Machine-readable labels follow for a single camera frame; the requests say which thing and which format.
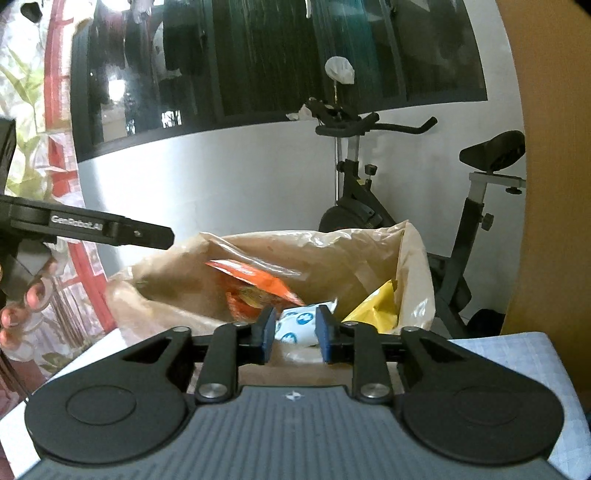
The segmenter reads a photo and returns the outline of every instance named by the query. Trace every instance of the checkered cloth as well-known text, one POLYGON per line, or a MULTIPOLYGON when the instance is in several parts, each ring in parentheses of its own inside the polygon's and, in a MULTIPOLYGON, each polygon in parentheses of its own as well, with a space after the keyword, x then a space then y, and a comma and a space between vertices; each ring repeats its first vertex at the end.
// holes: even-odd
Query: checkered cloth
POLYGON ((573 384, 545 333, 452 340, 526 377, 542 383, 560 399, 564 427, 548 461, 573 480, 591 476, 591 433, 573 384))

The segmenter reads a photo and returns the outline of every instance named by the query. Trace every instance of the white wrapper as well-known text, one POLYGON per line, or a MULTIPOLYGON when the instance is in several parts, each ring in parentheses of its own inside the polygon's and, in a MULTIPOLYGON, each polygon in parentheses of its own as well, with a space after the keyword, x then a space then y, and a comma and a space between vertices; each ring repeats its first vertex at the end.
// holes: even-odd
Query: white wrapper
POLYGON ((326 305, 331 313, 335 312, 337 301, 315 303, 305 307, 285 309, 275 325, 275 340, 295 343, 299 346, 318 345, 316 338, 316 309, 326 305))

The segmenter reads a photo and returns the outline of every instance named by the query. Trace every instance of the finger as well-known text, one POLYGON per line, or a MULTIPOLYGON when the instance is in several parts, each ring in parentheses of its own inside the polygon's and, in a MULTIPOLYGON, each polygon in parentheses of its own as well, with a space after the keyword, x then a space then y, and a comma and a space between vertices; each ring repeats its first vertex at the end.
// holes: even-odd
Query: finger
POLYGON ((16 350, 18 341, 6 330, 0 330, 0 346, 7 350, 16 350))
POLYGON ((35 283, 26 293, 27 305, 33 310, 39 308, 44 296, 45 285, 43 283, 35 283))
POLYGON ((59 266, 60 263, 55 258, 51 257, 45 264, 45 267, 43 267, 43 270, 50 275, 55 275, 59 266))
POLYGON ((27 309, 16 305, 4 308, 0 314, 4 328, 16 327, 27 320, 29 316, 30 312, 27 309))

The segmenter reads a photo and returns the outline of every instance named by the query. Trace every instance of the brown plastic bag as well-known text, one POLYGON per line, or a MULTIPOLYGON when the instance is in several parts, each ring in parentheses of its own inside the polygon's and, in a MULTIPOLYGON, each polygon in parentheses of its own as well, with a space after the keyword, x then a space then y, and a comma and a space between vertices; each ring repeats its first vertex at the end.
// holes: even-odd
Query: brown plastic bag
MULTIPOLYGON (((338 299, 338 319, 390 279, 398 284, 394 300, 399 321, 393 333, 404 326, 429 329, 435 313, 426 252, 409 222, 332 233, 258 232, 224 238, 200 233, 109 280, 107 304, 126 342, 132 345, 177 325, 206 335, 231 322, 217 272, 205 265, 221 258, 268 271, 306 304, 338 299)), ((241 367, 241 381, 348 384, 350 372, 323 364, 317 348, 275 342, 271 362, 241 367)))

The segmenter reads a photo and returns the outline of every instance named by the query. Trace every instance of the yellow wrapper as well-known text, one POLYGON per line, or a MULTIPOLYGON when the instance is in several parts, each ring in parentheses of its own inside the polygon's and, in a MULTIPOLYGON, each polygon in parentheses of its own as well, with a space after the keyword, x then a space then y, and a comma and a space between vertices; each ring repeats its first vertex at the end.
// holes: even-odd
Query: yellow wrapper
POLYGON ((369 323, 376 327, 379 333, 390 332, 398 324, 394 290, 396 290, 396 281, 388 280, 361 302, 343 321, 369 323))

